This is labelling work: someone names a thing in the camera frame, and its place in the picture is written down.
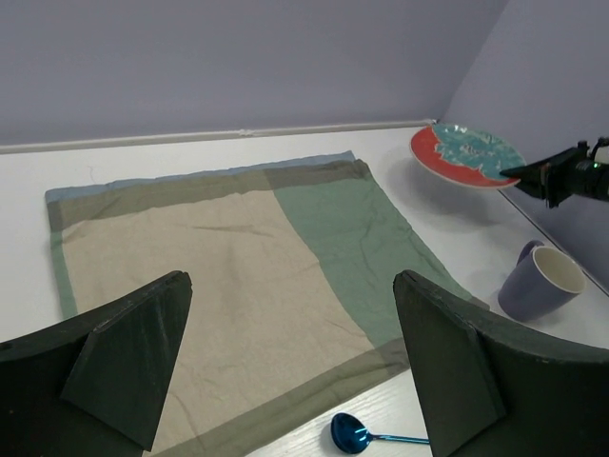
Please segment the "lavender cup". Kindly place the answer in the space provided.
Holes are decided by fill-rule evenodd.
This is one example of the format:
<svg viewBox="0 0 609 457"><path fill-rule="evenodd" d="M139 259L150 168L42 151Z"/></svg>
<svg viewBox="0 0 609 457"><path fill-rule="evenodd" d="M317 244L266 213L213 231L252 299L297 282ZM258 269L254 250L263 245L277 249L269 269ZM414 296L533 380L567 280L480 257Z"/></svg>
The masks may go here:
<svg viewBox="0 0 609 457"><path fill-rule="evenodd" d="M522 248L501 286L498 303L512 319L529 322L566 305L585 287L586 277L571 257L533 240Z"/></svg>

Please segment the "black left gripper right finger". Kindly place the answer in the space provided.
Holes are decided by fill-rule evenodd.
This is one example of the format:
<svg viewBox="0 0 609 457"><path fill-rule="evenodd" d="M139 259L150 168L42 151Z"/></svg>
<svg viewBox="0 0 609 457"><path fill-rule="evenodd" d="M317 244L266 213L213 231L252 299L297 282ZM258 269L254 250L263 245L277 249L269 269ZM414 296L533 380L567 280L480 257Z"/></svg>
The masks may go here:
<svg viewBox="0 0 609 457"><path fill-rule="evenodd" d="M607 455L607 349L527 328L412 270L393 292L433 455Z"/></svg>

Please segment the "patchwork cloth placemat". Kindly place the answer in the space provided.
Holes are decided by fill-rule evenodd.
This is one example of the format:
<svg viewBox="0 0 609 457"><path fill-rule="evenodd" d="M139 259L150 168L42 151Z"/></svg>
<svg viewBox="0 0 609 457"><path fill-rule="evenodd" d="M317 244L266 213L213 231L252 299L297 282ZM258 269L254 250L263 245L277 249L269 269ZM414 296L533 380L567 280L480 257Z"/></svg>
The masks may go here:
<svg viewBox="0 0 609 457"><path fill-rule="evenodd" d="M46 203L66 317L190 276L155 456L245 456L408 370L399 272L468 297L351 152L51 189Z"/></svg>

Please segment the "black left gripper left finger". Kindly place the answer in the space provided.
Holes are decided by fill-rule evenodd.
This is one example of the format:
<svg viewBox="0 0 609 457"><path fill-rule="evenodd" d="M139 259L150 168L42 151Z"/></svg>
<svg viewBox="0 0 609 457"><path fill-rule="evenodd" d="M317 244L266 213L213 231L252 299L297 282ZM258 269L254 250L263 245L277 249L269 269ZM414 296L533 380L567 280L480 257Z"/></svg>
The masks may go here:
<svg viewBox="0 0 609 457"><path fill-rule="evenodd" d="M1 345L4 456L151 450L192 283L172 271L113 302Z"/></svg>

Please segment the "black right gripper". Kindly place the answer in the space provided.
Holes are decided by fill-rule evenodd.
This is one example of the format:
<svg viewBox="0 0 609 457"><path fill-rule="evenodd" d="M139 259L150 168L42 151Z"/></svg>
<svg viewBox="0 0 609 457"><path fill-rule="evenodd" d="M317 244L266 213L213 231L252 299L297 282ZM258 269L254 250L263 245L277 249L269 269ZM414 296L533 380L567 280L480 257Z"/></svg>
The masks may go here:
<svg viewBox="0 0 609 457"><path fill-rule="evenodd" d="M548 161L503 169L501 176L516 179L516 188L527 195L545 195L550 209L572 195L607 202L608 164L596 160L599 150L607 148L607 137L600 137L592 151L580 141Z"/></svg>

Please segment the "red and teal plate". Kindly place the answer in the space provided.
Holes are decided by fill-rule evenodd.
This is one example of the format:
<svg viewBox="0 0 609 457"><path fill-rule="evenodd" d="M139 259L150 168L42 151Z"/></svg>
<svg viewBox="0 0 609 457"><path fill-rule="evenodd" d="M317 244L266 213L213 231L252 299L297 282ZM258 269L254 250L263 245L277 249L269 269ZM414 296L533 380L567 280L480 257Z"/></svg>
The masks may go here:
<svg viewBox="0 0 609 457"><path fill-rule="evenodd" d="M499 136L454 124L433 124L410 141L415 159L452 184L472 189L505 189L517 178L501 174L526 164L522 155Z"/></svg>

